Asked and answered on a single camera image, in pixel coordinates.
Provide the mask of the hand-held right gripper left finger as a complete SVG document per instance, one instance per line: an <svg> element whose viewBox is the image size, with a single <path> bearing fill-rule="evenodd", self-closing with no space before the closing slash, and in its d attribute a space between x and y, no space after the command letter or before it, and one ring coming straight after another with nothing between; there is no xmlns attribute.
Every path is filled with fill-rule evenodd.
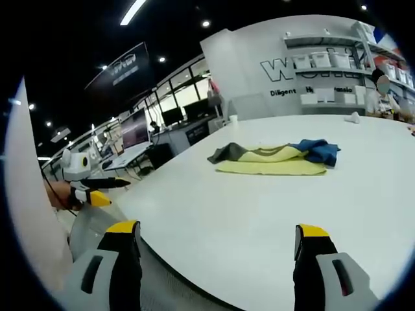
<svg viewBox="0 0 415 311"><path fill-rule="evenodd" d="M140 222L110 226L95 249L73 265L63 289L64 310L140 310Z"/></svg>

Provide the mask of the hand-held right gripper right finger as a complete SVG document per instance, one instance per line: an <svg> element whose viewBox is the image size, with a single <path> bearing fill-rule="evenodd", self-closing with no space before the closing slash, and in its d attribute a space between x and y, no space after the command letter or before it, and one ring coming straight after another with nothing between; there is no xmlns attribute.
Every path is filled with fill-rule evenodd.
<svg viewBox="0 0 415 311"><path fill-rule="evenodd" d="M298 224L294 247L295 310L373 310L379 303L369 275L339 253L321 227Z"/></svg>

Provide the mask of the person's left hand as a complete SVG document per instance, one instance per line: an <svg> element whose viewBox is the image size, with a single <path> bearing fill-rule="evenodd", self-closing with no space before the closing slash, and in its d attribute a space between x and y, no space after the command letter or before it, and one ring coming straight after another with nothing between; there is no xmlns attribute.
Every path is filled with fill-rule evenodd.
<svg viewBox="0 0 415 311"><path fill-rule="evenodd" d="M57 210L79 211L82 208L80 203L73 203L69 197L71 195L71 185L65 181L43 181L45 190L51 205Z"/></svg>

